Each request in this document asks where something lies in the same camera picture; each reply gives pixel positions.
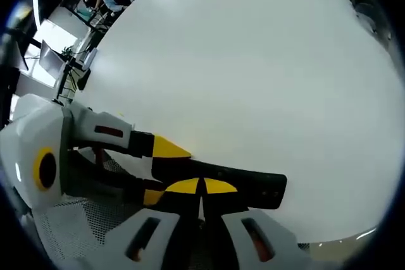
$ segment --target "window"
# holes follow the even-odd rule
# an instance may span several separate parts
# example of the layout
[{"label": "window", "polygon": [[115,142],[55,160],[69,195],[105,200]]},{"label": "window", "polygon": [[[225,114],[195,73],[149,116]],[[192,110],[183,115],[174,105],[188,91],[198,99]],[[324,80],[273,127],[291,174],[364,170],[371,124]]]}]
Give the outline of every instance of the window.
[{"label": "window", "polygon": [[[41,23],[40,28],[34,35],[34,39],[39,42],[42,42],[43,40],[46,41],[52,49],[59,53],[62,52],[65,47],[74,45],[77,40],[72,34],[53,24],[49,20],[45,20]],[[40,51],[41,50],[38,47],[35,47],[32,44],[29,45],[24,56],[25,61],[27,62],[28,71],[22,71],[22,73],[53,87],[56,79],[40,66]]]}]

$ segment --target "monitor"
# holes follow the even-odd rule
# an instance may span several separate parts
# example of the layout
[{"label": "monitor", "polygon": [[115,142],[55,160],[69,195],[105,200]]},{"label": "monitor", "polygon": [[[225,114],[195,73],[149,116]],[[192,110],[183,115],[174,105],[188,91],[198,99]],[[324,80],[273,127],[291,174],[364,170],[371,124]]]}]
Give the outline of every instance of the monitor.
[{"label": "monitor", "polygon": [[1,67],[16,68],[19,70],[28,70],[28,66],[20,52],[20,47],[13,35],[5,34],[4,43],[0,47]]},{"label": "monitor", "polygon": [[65,62],[59,57],[58,53],[52,50],[46,42],[42,41],[39,54],[39,64],[43,67],[53,78],[58,79],[60,71]]}]

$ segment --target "white tabletop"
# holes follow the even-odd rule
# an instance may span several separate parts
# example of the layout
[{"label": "white tabletop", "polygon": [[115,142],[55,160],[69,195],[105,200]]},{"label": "white tabletop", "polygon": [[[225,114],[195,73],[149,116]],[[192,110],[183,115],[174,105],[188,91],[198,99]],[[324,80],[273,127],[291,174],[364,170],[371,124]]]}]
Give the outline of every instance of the white tabletop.
[{"label": "white tabletop", "polygon": [[136,0],[98,49],[78,101],[198,160],[285,174],[282,205],[265,212],[298,242],[345,238],[384,214],[404,89],[348,0]]}]

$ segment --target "white robot body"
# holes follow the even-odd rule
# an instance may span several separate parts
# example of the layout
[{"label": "white robot body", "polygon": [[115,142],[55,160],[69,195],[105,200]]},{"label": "white robot body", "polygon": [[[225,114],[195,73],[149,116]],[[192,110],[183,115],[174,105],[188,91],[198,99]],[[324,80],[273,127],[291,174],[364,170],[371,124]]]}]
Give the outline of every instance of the white robot body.
[{"label": "white robot body", "polygon": [[[20,105],[32,98],[21,97]],[[51,101],[33,102],[0,133],[0,157],[8,178],[31,209],[51,207],[60,200],[59,153],[62,107]]]}]

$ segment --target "metal mesh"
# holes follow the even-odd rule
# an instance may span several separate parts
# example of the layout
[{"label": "metal mesh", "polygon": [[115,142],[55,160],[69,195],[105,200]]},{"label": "metal mesh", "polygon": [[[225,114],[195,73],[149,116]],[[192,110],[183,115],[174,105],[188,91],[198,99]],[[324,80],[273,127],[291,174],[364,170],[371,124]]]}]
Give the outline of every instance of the metal mesh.
[{"label": "metal mesh", "polygon": [[103,162],[103,165],[104,165],[105,170],[115,172],[115,173],[121,173],[121,174],[129,174],[112,158]]},{"label": "metal mesh", "polygon": [[309,253],[309,244],[308,243],[299,243],[298,248]]},{"label": "metal mesh", "polygon": [[138,210],[133,205],[100,204],[65,195],[54,207],[33,211],[33,217],[49,258],[57,264],[100,248],[105,234]]},{"label": "metal mesh", "polygon": [[189,270],[211,270],[213,262],[206,241],[206,226],[200,221],[200,227],[192,244]]}]

